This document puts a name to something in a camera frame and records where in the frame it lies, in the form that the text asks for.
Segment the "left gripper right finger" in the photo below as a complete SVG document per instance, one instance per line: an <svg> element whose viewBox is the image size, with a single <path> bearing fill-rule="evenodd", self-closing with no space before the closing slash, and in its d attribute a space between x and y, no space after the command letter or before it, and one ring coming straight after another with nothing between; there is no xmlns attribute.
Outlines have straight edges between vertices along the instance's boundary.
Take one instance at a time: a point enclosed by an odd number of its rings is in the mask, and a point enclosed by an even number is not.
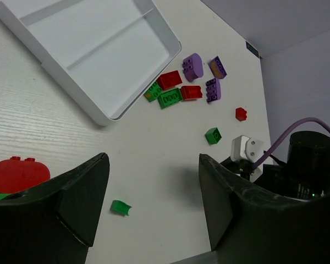
<svg viewBox="0 0 330 264"><path fill-rule="evenodd" d="M210 246L219 263L330 263L330 193L298 201L199 156Z"/></svg>

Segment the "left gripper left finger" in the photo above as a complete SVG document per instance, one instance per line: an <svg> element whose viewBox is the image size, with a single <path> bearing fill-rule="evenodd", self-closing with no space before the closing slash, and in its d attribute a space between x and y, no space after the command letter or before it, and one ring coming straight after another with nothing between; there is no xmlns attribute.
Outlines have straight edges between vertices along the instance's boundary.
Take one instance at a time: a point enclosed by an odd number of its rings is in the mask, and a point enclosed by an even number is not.
<svg viewBox="0 0 330 264"><path fill-rule="evenodd" d="M0 201L0 263L85 263L95 241L110 163L99 153Z"/></svg>

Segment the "small green curved lego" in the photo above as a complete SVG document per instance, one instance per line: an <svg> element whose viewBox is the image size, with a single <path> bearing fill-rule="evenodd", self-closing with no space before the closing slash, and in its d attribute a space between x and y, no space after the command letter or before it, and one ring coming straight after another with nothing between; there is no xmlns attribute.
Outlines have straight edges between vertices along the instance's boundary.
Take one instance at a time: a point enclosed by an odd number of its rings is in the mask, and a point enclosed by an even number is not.
<svg viewBox="0 0 330 264"><path fill-rule="evenodd" d="M110 211L122 216L128 216L132 207L121 200L113 200L111 203Z"/></svg>

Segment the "red rounded lego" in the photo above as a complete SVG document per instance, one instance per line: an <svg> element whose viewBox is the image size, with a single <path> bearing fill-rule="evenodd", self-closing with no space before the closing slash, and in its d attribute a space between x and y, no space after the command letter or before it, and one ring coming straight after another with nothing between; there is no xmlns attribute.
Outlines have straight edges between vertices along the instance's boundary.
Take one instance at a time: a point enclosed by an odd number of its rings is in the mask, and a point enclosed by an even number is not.
<svg viewBox="0 0 330 264"><path fill-rule="evenodd" d="M50 180L50 170L32 157L0 161L0 193L13 194Z"/></svg>

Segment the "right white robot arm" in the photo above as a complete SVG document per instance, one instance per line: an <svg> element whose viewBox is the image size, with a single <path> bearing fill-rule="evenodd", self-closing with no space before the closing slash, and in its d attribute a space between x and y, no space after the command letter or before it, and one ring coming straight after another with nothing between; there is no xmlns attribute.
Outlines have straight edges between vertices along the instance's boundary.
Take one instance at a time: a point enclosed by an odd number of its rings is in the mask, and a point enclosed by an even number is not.
<svg viewBox="0 0 330 264"><path fill-rule="evenodd" d="M310 200L330 192L330 137L314 131L298 131L289 139L287 161L269 155L275 163L252 165L265 154L264 143L239 136L230 156L221 164L227 170L278 195Z"/></svg>

